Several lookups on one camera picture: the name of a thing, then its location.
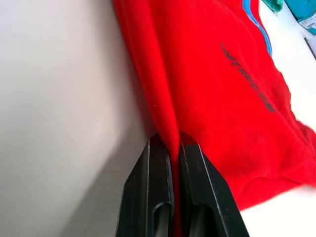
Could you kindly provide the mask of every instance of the red fabric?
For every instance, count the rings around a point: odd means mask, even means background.
[[[241,0],[114,0],[152,116],[172,159],[181,235],[179,131],[228,181],[240,209],[315,185],[316,136]],[[258,0],[251,5],[259,22]]]

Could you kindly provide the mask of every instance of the blue stripe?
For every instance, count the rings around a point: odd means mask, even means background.
[[[260,25],[260,23],[257,21],[257,19],[253,16],[252,12],[251,12],[251,8],[250,8],[250,2],[251,0],[242,0],[242,7],[245,10],[245,12],[247,13],[248,17],[250,18],[250,20],[259,28],[259,30],[261,31],[263,37],[265,38],[266,41],[266,46],[267,46],[267,50],[270,54],[270,56],[272,56],[272,48],[271,48],[271,44],[267,35],[267,32],[262,28],[262,26]]]

